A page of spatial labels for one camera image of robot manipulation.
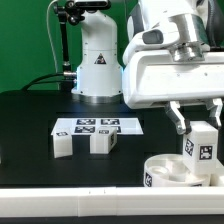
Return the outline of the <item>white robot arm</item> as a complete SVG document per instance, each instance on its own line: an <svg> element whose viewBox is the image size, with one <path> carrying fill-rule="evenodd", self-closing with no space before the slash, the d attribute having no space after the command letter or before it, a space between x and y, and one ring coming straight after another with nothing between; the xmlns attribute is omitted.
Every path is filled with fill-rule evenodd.
<svg viewBox="0 0 224 224"><path fill-rule="evenodd" d="M218 128L224 100L224 13L217 0L137 0L127 19L123 67L109 0L74 0L83 15L78 87L84 99L122 95L131 109L163 107L180 134L193 124L180 106L204 104Z"/></svg>

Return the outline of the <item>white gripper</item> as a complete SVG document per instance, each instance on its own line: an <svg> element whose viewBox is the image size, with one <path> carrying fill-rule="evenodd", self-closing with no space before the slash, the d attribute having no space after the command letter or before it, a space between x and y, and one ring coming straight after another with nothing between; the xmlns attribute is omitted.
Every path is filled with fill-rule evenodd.
<svg viewBox="0 0 224 224"><path fill-rule="evenodd" d="M209 111L209 123L222 126L224 52L204 54L204 61L174 62L168 50L141 51L128 62L122 80L125 103L132 109L163 107L179 135L191 132L180 104L201 104Z"/></svg>

